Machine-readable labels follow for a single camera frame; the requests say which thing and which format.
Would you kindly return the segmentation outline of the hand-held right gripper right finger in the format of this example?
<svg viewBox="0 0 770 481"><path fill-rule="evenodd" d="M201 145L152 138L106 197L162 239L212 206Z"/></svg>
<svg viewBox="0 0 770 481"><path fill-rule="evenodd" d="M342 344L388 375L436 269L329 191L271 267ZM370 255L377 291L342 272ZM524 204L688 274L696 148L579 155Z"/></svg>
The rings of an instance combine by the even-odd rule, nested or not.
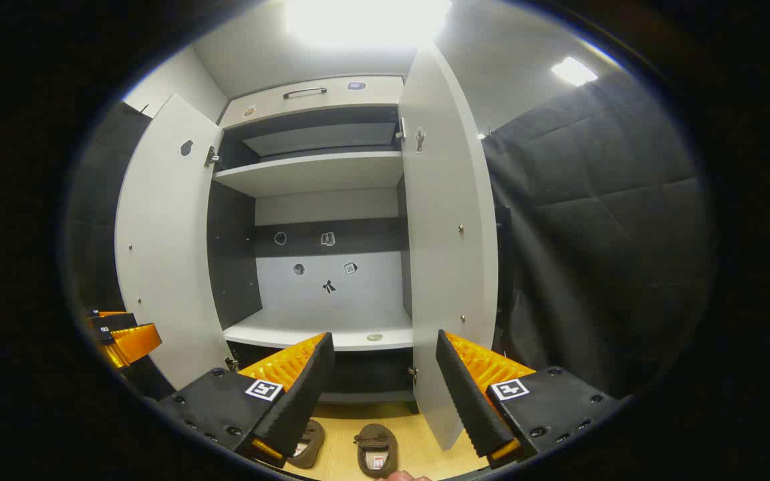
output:
<svg viewBox="0 0 770 481"><path fill-rule="evenodd" d="M436 361L477 455L492 469L578 440L624 405L568 369L531 369L439 331Z"/></svg>

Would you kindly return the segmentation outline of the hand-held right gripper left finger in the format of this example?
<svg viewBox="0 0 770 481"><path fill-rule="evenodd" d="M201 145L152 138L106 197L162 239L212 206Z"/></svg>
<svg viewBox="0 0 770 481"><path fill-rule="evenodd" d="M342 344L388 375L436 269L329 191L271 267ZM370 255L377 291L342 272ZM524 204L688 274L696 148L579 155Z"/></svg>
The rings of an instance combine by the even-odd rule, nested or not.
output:
<svg viewBox="0 0 770 481"><path fill-rule="evenodd" d="M330 332L230 371L214 368L159 401L162 413L226 450L283 468L334 368Z"/></svg>

